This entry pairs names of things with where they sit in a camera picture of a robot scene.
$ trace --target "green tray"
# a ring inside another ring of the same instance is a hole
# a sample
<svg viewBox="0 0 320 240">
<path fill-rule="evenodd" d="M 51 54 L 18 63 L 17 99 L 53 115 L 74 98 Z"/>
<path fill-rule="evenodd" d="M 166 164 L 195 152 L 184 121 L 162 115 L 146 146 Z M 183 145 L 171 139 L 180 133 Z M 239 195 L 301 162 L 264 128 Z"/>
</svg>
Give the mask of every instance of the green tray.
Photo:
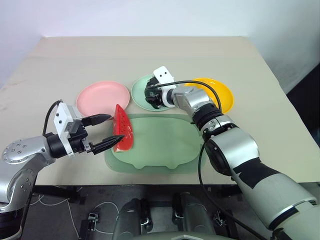
<svg viewBox="0 0 320 240">
<path fill-rule="evenodd" d="M 109 168 L 116 172 L 131 174 L 187 174 L 197 171 L 199 151 L 203 141 L 196 127 L 190 125 L 191 119 L 187 115 L 137 113 L 129 114 L 128 116 L 132 120 L 142 118 L 141 124 L 140 122 L 137 124 L 137 122 L 132 121 L 136 125 L 136 131 L 135 127 L 133 127 L 134 137 L 138 138 L 139 135 L 141 137 L 138 140 L 134 139 L 133 148 L 130 150 L 131 153 L 130 151 L 114 153 L 112 149 L 105 151 L 105 161 Z M 143 133 L 144 129 L 150 134 L 147 138 Z M 165 132 L 170 132 L 172 138 L 168 138 Z M 149 139 L 156 142 L 156 145 L 160 148 L 155 148 L 155 144 L 150 144 L 148 148 L 141 149 L 141 145 L 148 145 Z M 186 149 L 182 142 L 185 142 L 190 149 Z M 145 157 L 144 163 L 139 159 L 140 154 Z M 158 158 L 158 161 L 154 159 L 152 159 L 154 161 L 149 161 L 148 156 L 155 156 L 154 158 Z M 201 165 L 205 163 L 206 158 L 207 156 L 203 154 Z"/>
</svg>

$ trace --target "floor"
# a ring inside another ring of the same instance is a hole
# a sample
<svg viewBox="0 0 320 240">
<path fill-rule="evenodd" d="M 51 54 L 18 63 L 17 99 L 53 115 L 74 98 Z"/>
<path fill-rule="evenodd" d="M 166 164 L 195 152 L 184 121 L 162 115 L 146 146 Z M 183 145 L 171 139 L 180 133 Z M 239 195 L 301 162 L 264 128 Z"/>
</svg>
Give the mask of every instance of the floor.
<svg viewBox="0 0 320 240">
<path fill-rule="evenodd" d="M 298 111 L 304 124 L 312 134 L 315 141 L 320 145 L 320 121 L 319 121 L 319 65 L 302 80 L 291 92 L 288 98 Z M 303 183 L 308 191 L 320 200 L 320 187 L 317 183 Z M 211 192 L 215 192 L 221 186 L 212 186 Z M 95 206 L 105 201 L 112 201 L 121 208 L 133 198 L 147 198 L 149 201 L 171 201 L 173 193 L 190 192 L 197 196 L 207 207 L 208 214 L 213 215 L 216 210 L 209 204 L 201 189 L 197 185 L 174 185 L 174 186 L 150 186 L 150 185 L 126 185 L 126 186 L 84 186 L 79 193 L 86 197 L 85 204 L 71 203 L 70 209 L 74 224 L 79 231 L 81 221 L 88 218 L 89 212 Z M 45 196 L 41 199 L 44 203 L 55 204 L 61 198 Z M 220 204 L 231 209 L 235 217 L 255 229 L 266 238 L 271 236 L 255 213 L 249 207 L 241 194 L 218 198 Z M 116 209 L 111 204 L 103 204 L 98 209 L 99 223 L 97 228 L 104 232 L 112 232 L 117 217 Z M 151 216 L 153 219 L 153 232 L 176 231 L 177 227 L 171 221 L 172 209 L 170 207 L 153 207 Z M 256 238 L 240 227 L 237 227 L 239 239 L 255 240 Z M 68 204 L 63 202 L 55 206 L 45 206 L 40 202 L 30 206 L 26 219 L 22 240 L 76 240 L 77 235 L 73 228 Z M 112 234 L 93 232 L 91 240 L 111 240 Z"/>
</svg>

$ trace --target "black wire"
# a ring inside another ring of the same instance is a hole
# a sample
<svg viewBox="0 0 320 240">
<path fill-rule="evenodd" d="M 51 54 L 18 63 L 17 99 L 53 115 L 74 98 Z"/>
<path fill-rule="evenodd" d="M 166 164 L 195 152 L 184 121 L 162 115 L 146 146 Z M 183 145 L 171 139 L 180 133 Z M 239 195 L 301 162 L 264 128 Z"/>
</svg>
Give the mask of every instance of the black wire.
<svg viewBox="0 0 320 240">
<path fill-rule="evenodd" d="M 217 94 L 217 92 L 208 84 L 201 82 L 201 81 L 174 81 L 174 82 L 169 82 L 169 83 L 165 83 L 165 84 L 160 84 L 160 85 L 155 85 L 155 86 L 149 86 L 149 89 L 156 89 L 156 88 L 161 88 L 161 87 L 165 87 L 165 86 L 171 86 L 171 85 L 176 85 L 176 84 L 199 84 L 199 85 L 203 85 L 205 87 L 207 87 L 208 89 L 210 89 L 210 91 L 213 93 L 213 95 L 216 98 L 216 101 L 218 103 L 218 109 L 220 109 L 220 111 L 222 112 L 222 107 L 221 107 L 221 102 L 219 99 L 219 96 Z"/>
<path fill-rule="evenodd" d="M 47 131 L 47 126 L 48 126 L 48 120 L 50 117 L 50 113 L 52 112 L 52 110 L 54 109 L 55 106 L 58 106 L 59 103 L 61 103 L 61 100 L 55 101 L 51 107 L 49 108 L 48 112 L 46 113 L 45 119 L 44 119 L 44 125 L 43 125 L 43 131 L 42 131 L 42 136 L 46 135 L 46 131 Z"/>
<path fill-rule="evenodd" d="M 265 237 L 263 237 L 262 235 L 260 235 L 259 233 L 257 233 L 256 231 L 254 231 L 252 228 L 250 228 L 249 226 L 245 225 L 242 221 L 236 219 L 234 216 L 232 216 L 229 212 L 227 212 L 226 210 L 224 210 L 207 192 L 204 183 L 202 182 L 202 177 L 201 177 L 201 158 L 202 158 L 202 154 L 204 152 L 205 149 L 205 144 L 202 145 L 201 150 L 200 150 L 200 154 L 199 154 L 199 162 L 198 162 L 198 177 L 199 177 L 199 182 L 200 182 L 200 186 L 201 189 L 203 191 L 203 193 L 205 194 L 205 196 L 209 199 L 209 201 L 217 208 L 219 209 L 225 216 L 227 216 L 228 218 L 232 219 L 235 223 L 237 223 L 239 226 L 243 227 L 245 230 L 247 230 L 249 233 L 253 234 L 254 236 L 256 236 L 258 239 L 260 240 L 267 240 Z"/>
</svg>

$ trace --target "beige table surface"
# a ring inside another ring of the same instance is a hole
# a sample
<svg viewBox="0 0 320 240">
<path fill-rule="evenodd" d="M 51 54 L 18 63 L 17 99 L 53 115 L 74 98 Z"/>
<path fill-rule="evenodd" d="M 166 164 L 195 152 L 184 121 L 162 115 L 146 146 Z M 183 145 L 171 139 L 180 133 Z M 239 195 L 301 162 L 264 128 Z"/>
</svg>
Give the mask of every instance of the beige table surface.
<svg viewBox="0 0 320 240">
<path fill-rule="evenodd" d="M 176 81 L 214 78 L 234 94 L 229 112 L 256 140 L 260 159 L 297 182 L 320 181 L 320 151 L 257 49 L 244 37 L 51 37 L 43 38 L 0 89 L 0 149 L 42 133 L 49 106 L 75 104 L 86 86 L 112 80 L 128 89 L 165 65 Z M 146 113 L 131 100 L 127 113 Z M 170 109 L 166 113 L 182 113 Z M 110 123 L 90 127 L 105 137 Z M 52 118 L 49 131 L 54 130 Z M 231 184 L 207 161 L 206 184 Z M 198 184 L 192 174 L 126 174 L 111 170 L 104 154 L 63 157 L 40 171 L 38 185 Z"/>
</svg>

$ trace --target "watermelon slice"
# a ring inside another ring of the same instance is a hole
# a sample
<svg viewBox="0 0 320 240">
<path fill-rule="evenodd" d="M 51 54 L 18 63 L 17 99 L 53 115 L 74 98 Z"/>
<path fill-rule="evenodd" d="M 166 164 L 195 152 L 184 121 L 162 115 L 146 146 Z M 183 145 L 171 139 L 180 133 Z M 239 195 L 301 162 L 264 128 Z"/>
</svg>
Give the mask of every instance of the watermelon slice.
<svg viewBox="0 0 320 240">
<path fill-rule="evenodd" d="M 125 110 L 117 104 L 113 118 L 113 135 L 124 135 L 124 138 L 113 146 L 115 153 L 125 152 L 132 148 L 134 144 L 134 132 Z"/>
</svg>

